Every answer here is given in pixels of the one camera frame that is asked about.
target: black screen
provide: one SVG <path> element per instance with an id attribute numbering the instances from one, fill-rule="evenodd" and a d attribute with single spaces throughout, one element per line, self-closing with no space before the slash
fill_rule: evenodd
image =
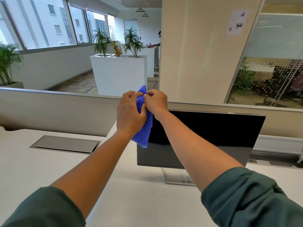
<path id="1" fill-rule="evenodd" d="M 197 135 L 228 153 L 244 166 L 265 120 L 264 115 L 170 111 Z M 164 128 L 153 117 L 147 148 L 138 145 L 137 163 L 142 166 L 183 168 Z"/>

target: blue cloth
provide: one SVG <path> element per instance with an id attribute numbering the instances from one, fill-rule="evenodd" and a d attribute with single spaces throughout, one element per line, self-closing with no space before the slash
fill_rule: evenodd
<path id="1" fill-rule="evenodd" d="M 142 92 L 143 95 L 146 94 L 146 86 L 143 85 L 138 92 Z M 141 108 L 144 104 L 144 97 L 139 96 L 137 98 L 136 103 L 137 103 L 137 110 L 140 114 L 141 113 Z M 152 127 L 152 113 L 149 110 L 147 110 L 146 121 L 145 121 L 142 129 L 137 134 L 135 134 L 135 136 L 132 138 L 132 140 L 134 142 L 138 143 L 143 148 L 146 148 L 147 144 L 149 142 L 149 134 L 151 132 L 151 127 Z"/>

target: paper sign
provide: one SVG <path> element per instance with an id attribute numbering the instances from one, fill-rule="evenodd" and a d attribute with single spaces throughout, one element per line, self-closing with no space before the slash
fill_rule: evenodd
<path id="1" fill-rule="evenodd" d="M 227 28 L 227 35 L 239 36 L 242 33 L 249 10 L 233 10 Z"/>

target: green plant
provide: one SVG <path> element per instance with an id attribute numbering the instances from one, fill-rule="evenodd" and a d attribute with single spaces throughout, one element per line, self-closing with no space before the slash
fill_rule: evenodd
<path id="1" fill-rule="evenodd" d="M 113 49 L 114 49 L 114 51 L 115 51 L 115 55 L 116 55 L 117 57 L 120 57 L 120 55 L 122 55 L 122 52 L 121 52 L 121 50 L 119 49 L 119 47 L 118 47 L 118 45 L 116 44 L 115 41 L 112 41 L 112 47 L 113 47 Z"/>
<path id="2" fill-rule="evenodd" d="M 235 99 L 232 97 L 233 93 L 237 94 L 245 94 L 252 90 L 252 81 L 254 80 L 254 77 L 256 75 L 256 72 L 252 72 L 249 70 L 250 66 L 246 63 L 246 57 L 242 60 L 240 69 L 237 73 L 236 79 L 234 81 L 234 84 L 232 86 L 232 89 L 230 91 L 229 97 L 227 99 L 226 103 L 229 103 L 229 101 L 232 99 L 235 101 Z"/>
<path id="3" fill-rule="evenodd" d="M 12 65 L 17 66 L 21 63 L 23 56 L 16 52 L 17 44 L 0 43 L 0 85 L 9 86 L 14 83 L 12 76 Z"/>
<path id="4" fill-rule="evenodd" d="M 132 27 L 125 30 L 124 40 L 124 52 L 127 53 L 128 51 L 131 51 L 134 57 L 138 57 L 138 52 L 141 52 L 141 49 L 144 48 L 144 44 L 140 41 L 137 30 L 134 30 Z"/>
<path id="5" fill-rule="evenodd" d="M 112 43 L 112 41 L 108 35 L 105 32 L 102 32 L 99 28 L 94 30 L 94 32 L 95 34 L 93 38 L 96 41 L 96 44 L 93 46 L 93 49 L 95 50 L 95 53 L 101 53 L 103 56 L 106 56 L 108 46 Z"/>

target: hand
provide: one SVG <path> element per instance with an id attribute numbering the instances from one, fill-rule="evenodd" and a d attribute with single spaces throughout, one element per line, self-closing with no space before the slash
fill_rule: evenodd
<path id="1" fill-rule="evenodd" d="M 167 110 L 167 95 L 157 89 L 152 89 L 144 95 L 144 101 L 147 109 L 154 114 L 157 120 L 168 112 Z"/>
<path id="2" fill-rule="evenodd" d="M 143 95 L 142 92 L 129 91 L 123 94 L 117 106 L 117 132 L 133 138 L 141 130 L 145 121 L 147 109 L 143 104 L 141 114 L 137 110 L 137 97 Z"/>

